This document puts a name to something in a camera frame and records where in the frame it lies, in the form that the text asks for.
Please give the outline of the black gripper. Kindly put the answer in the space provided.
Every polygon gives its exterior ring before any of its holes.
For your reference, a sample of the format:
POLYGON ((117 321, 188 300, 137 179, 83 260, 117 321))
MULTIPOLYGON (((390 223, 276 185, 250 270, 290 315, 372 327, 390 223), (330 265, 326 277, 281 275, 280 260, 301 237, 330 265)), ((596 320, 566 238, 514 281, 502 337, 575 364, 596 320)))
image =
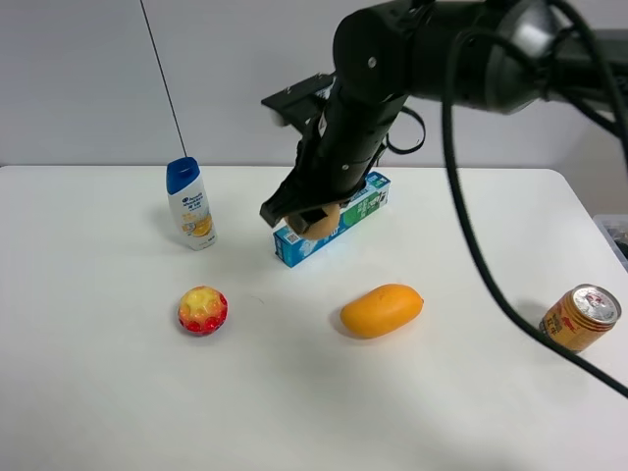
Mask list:
POLYGON ((405 94, 367 103, 340 83, 315 123, 301 139, 294 169, 264 201, 260 217, 274 228, 290 216, 295 232, 324 232, 330 225, 327 206, 347 200, 373 165, 393 121, 405 104, 405 94), (323 206, 304 211, 306 206, 323 206))

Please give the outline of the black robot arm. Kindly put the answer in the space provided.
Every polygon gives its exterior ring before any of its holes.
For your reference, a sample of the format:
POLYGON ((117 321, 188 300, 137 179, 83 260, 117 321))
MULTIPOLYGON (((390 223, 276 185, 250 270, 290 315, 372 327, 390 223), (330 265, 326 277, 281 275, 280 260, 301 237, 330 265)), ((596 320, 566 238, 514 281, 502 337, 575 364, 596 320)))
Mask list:
POLYGON ((590 28, 564 1, 389 1, 345 17, 335 69, 266 97, 299 131, 293 169, 260 208, 299 232, 344 205, 388 148, 411 97, 496 114, 563 101, 627 135, 627 33, 590 28))

